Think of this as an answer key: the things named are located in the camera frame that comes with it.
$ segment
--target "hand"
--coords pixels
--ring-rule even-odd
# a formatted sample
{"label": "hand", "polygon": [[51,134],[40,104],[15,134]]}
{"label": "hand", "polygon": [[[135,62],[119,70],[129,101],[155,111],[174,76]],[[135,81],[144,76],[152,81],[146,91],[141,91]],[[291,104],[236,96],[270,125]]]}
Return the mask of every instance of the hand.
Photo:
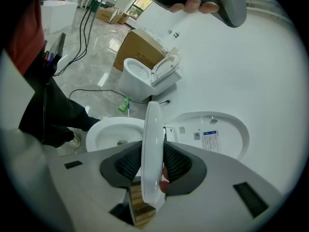
{"label": "hand", "polygon": [[203,14],[218,12],[219,6],[214,2],[206,2],[201,5],[201,0],[187,0],[185,5],[182,3],[176,3],[170,7],[169,11],[172,13],[183,10],[187,13],[194,13],[197,10],[202,12]]}
{"label": "hand", "polygon": [[[163,176],[168,180],[168,170],[166,168],[163,169]],[[159,182],[160,190],[163,193],[166,193],[168,190],[169,182],[168,181],[160,181]]]}

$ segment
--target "window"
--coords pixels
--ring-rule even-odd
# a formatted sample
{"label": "window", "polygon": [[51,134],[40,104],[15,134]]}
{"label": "window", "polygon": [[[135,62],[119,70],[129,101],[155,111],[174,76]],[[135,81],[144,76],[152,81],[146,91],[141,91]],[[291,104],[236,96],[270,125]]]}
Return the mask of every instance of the window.
{"label": "window", "polygon": [[136,20],[151,3],[151,0],[135,0],[126,13]]}

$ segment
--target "bathtub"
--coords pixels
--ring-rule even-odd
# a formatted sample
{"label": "bathtub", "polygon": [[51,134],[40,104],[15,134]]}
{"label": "bathtub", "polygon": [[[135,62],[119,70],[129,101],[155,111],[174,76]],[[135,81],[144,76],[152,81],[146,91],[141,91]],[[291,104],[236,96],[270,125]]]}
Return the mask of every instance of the bathtub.
{"label": "bathtub", "polygon": [[47,0],[41,5],[42,26],[45,34],[69,27],[73,23],[77,3]]}

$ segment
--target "brown cardboard box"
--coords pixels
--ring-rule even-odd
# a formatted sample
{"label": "brown cardboard box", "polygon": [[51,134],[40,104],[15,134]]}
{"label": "brown cardboard box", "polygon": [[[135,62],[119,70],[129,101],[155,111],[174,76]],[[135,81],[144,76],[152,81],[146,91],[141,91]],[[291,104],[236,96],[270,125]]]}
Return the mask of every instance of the brown cardboard box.
{"label": "brown cardboard box", "polygon": [[122,17],[122,14],[123,13],[121,12],[121,10],[115,7],[110,7],[107,9],[100,7],[98,8],[96,18],[105,21],[109,24],[115,24]]}
{"label": "brown cardboard box", "polygon": [[118,23],[119,24],[124,24],[126,23],[127,19],[129,18],[129,15],[126,13],[123,13],[122,17],[119,19]]}
{"label": "brown cardboard box", "polygon": [[163,46],[141,29],[130,31],[122,43],[113,66],[120,71],[124,69],[124,60],[134,58],[149,69],[165,58]]}

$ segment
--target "white lid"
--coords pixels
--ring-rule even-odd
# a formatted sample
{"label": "white lid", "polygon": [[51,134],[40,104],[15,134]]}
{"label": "white lid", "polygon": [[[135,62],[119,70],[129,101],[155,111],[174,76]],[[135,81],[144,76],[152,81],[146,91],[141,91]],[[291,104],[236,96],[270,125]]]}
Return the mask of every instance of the white lid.
{"label": "white lid", "polygon": [[179,62],[180,56],[178,54],[171,54],[161,60],[152,70],[151,84],[154,85],[167,75],[172,74],[177,70]]}
{"label": "white lid", "polygon": [[141,147],[141,194],[145,203],[155,203],[160,196],[163,169],[163,119],[158,102],[148,103]]}

